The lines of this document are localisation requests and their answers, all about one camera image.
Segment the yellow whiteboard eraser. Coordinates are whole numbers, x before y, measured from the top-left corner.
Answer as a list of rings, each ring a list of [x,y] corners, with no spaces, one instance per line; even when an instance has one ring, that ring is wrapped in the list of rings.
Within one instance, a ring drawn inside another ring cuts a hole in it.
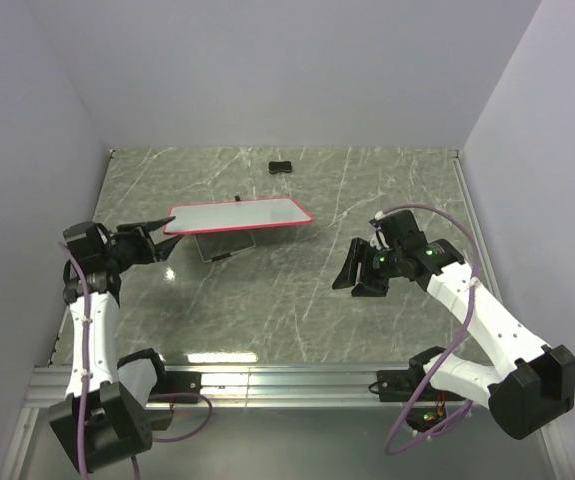
[[[268,172],[270,175],[289,174],[293,171],[290,161],[270,161],[268,163]]]

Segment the pink framed whiteboard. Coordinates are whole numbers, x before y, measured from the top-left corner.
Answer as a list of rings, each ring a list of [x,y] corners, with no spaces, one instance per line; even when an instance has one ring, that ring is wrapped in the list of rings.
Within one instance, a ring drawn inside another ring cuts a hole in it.
[[[313,217],[293,198],[274,197],[218,203],[178,205],[163,228],[166,235],[197,235],[300,226]]]

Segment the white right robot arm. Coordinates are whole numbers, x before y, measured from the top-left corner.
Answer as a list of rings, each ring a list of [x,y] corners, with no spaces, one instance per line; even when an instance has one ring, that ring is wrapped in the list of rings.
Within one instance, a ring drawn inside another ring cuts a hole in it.
[[[490,365],[457,357],[451,347],[432,347],[409,361],[399,381],[381,377],[380,396],[397,393],[411,403],[449,393],[489,410],[511,438],[522,440],[569,412],[575,398],[575,356],[530,332],[478,280],[448,241],[414,234],[387,249],[361,238],[351,241],[333,289],[353,297],[382,298],[389,282],[406,278],[442,304],[483,349]]]

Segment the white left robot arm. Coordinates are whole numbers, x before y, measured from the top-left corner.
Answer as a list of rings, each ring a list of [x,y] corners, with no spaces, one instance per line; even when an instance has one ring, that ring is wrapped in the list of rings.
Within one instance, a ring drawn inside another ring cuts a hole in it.
[[[65,397],[49,409],[49,424],[82,478],[133,458],[153,445],[146,406],[163,399],[170,379],[159,354],[145,349],[118,357],[121,276],[133,266],[168,259],[179,242],[152,232],[170,218],[122,224],[94,221],[67,228],[60,247],[63,298],[73,325],[72,368]]]

